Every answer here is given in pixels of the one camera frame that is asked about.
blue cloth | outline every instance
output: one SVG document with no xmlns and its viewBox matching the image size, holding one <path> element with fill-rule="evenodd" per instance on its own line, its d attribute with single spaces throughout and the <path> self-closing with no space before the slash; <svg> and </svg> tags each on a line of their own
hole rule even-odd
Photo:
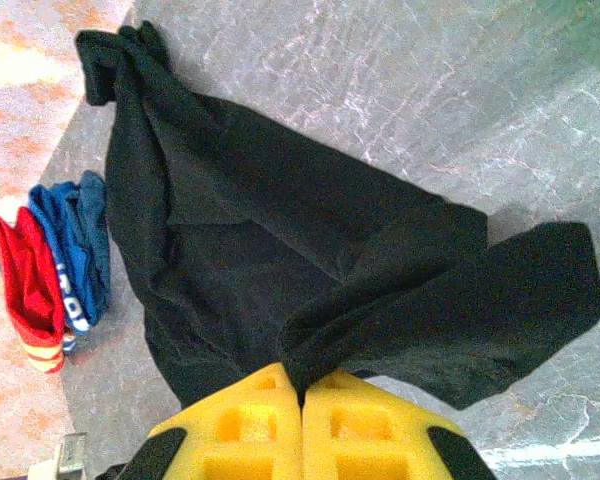
<svg viewBox="0 0 600 480">
<path fill-rule="evenodd" d="M 67 324 L 78 334 L 98 323 L 110 301 L 104 182 L 85 172 L 73 182 L 29 192 L 29 208 L 53 252 Z"/>
</svg>

clothing pile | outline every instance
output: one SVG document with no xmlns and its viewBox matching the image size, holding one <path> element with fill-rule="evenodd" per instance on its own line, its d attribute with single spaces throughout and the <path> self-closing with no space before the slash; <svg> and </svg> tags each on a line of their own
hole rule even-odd
<svg viewBox="0 0 600 480">
<path fill-rule="evenodd" d="M 14 227 L 0 218 L 0 270 L 7 311 L 29 362 L 62 369 L 64 356 L 109 307 L 105 186 L 87 171 L 29 192 Z"/>
<path fill-rule="evenodd" d="M 488 247 L 483 213 L 190 92 L 147 22 L 76 42 L 87 101 L 117 103 L 107 219 L 183 407 L 282 360 L 300 402 L 340 367 L 465 408 L 599 320 L 584 224 Z"/>
</svg>

red cloth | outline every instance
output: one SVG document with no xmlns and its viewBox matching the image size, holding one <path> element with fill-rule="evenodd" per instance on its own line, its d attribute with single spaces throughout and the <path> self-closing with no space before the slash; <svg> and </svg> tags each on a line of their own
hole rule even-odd
<svg viewBox="0 0 600 480">
<path fill-rule="evenodd" d="M 21 207 L 15 228 L 0 218 L 0 269 L 7 311 L 36 368 L 62 368 L 64 309 L 51 250 L 29 209 Z M 35 360 L 43 359 L 42 368 Z"/>
</svg>

yellow plastic block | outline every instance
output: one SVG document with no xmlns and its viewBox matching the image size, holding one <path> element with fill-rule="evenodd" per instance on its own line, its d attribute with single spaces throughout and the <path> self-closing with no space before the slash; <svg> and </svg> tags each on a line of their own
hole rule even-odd
<svg viewBox="0 0 600 480">
<path fill-rule="evenodd" d="M 344 372 L 306 394 L 302 420 L 281 364 L 158 425 L 187 431 L 166 480 L 451 479 L 427 428 L 459 428 Z"/>
</svg>

gray marble surface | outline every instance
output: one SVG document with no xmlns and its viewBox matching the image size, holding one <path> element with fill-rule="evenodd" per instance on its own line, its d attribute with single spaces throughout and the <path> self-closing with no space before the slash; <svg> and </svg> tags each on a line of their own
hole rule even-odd
<svg viewBox="0 0 600 480">
<path fill-rule="evenodd" d="M 176 75 L 397 177 L 487 212 L 492 242 L 580 220 L 600 266 L 600 2 L 136 0 Z M 81 105 L 43 176 L 102 170 L 113 107 Z M 90 467 L 177 410 L 114 258 L 114 305 L 63 371 Z M 507 392 L 449 416 L 502 479 L 600 479 L 600 324 Z"/>
</svg>

